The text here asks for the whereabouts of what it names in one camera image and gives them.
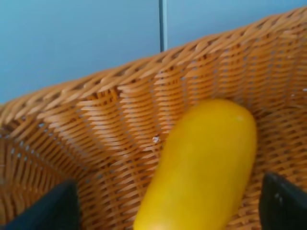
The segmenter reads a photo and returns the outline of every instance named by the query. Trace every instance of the basket rim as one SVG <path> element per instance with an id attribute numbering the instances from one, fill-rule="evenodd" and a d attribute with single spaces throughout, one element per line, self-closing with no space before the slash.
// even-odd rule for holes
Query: basket rim
<path id="1" fill-rule="evenodd" d="M 95 92 L 124 86 L 132 80 L 158 74 L 174 65 L 189 63 L 204 54 L 227 49 L 234 43 L 250 41 L 270 31 L 286 32 L 285 29 L 293 21 L 307 22 L 307 7 L 270 15 L 235 30 L 207 35 L 151 57 L 134 60 L 80 79 L 66 81 L 25 94 L 0 106 L 0 125 L 8 124 L 10 121 L 25 115 L 49 110 L 76 99 L 86 98 Z"/>

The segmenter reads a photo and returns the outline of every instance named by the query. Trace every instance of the yellow vegetable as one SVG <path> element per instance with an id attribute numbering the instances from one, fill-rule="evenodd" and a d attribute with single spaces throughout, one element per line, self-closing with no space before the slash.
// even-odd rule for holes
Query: yellow vegetable
<path id="1" fill-rule="evenodd" d="M 178 121 L 134 230 L 222 230 L 237 212 L 256 153 L 256 125 L 245 108 L 208 100 Z"/>

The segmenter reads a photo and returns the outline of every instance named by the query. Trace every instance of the wicker basket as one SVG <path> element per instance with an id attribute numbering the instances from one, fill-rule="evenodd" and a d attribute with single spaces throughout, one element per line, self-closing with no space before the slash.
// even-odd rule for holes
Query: wicker basket
<path id="1" fill-rule="evenodd" d="M 259 152 L 230 229 L 259 229 L 263 172 L 307 189 L 307 8 L 42 89 L 0 109 L 0 224 L 78 181 L 84 229 L 129 229 L 169 130 L 228 98 L 258 121 Z"/>

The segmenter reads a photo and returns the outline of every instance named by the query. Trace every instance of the black object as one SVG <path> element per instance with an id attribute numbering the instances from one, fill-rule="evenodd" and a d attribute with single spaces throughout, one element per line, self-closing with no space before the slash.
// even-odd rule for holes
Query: black object
<path id="1" fill-rule="evenodd" d="M 263 230 L 307 230 L 307 194 L 278 174 L 267 173 L 259 213 Z"/>
<path id="2" fill-rule="evenodd" d="M 79 230 L 81 229 L 77 186 L 67 180 L 17 216 L 5 230 Z"/>

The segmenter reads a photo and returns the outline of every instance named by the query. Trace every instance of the light blue wall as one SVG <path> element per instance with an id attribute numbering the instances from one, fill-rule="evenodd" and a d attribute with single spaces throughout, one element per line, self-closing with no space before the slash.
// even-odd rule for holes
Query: light blue wall
<path id="1" fill-rule="evenodd" d="M 158 0 L 1 0 L 0 103 L 159 51 Z"/>
<path id="2" fill-rule="evenodd" d="M 265 16 L 307 4 L 307 0 L 164 0 L 168 48 L 204 35 L 235 29 Z"/>

